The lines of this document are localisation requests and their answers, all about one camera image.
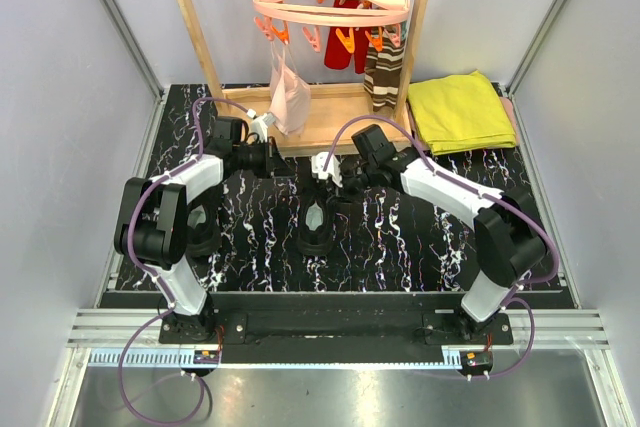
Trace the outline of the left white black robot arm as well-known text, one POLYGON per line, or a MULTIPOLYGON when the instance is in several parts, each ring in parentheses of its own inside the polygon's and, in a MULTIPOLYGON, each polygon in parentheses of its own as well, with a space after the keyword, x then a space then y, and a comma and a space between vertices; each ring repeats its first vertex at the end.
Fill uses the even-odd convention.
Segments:
POLYGON ((254 115, 250 122, 219 117, 187 161, 159 176, 133 177, 125 183, 114 247, 162 293, 165 327, 193 342, 207 342, 215 335, 213 301, 189 262, 218 248, 211 204, 222 193, 222 183, 239 171, 259 178, 291 173, 268 133, 275 122, 271 113, 254 115))

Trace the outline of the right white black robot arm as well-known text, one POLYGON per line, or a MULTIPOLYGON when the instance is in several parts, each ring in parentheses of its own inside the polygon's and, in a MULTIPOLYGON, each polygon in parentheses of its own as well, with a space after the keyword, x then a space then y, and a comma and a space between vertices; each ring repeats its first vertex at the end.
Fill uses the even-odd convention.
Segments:
POLYGON ((464 294, 452 327, 476 343, 505 307, 525 274, 550 251, 525 190, 503 192, 461 177, 433 162, 416 146, 397 150, 378 125, 352 135, 360 162, 348 169, 329 153, 322 170, 344 191, 388 187, 454 215, 474 233, 479 272, 464 294))

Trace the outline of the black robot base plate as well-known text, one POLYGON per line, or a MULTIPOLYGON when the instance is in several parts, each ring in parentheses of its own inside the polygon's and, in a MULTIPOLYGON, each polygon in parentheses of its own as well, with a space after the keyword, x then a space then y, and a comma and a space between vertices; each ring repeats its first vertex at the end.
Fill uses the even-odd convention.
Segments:
POLYGON ((227 365, 322 367, 435 363, 443 361, 444 347, 513 344, 506 315, 474 327, 462 315, 461 299, 446 293, 216 293, 214 331, 193 334, 169 320, 159 341, 203 346, 220 340, 227 365))

